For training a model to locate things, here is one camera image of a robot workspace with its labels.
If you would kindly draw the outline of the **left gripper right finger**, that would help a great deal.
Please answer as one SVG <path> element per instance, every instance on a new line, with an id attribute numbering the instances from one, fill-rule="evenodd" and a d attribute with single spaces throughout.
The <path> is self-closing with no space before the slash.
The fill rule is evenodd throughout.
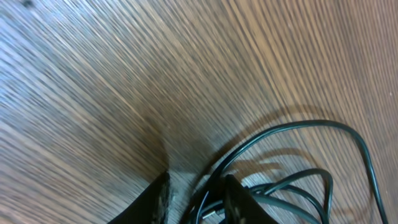
<path id="1" fill-rule="evenodd" d="M 223 206 L 226 224 L 277 224 L 233 175 L 225 177 Z"/>

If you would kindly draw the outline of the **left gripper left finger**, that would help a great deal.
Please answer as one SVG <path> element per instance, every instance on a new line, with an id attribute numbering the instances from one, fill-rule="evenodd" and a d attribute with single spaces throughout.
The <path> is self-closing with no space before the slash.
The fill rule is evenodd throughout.
<path id="1" fill-rule="evenodd" d="M 170 174 L 161 173 L 109 224 L 166 224 L 169 219 Z"/>

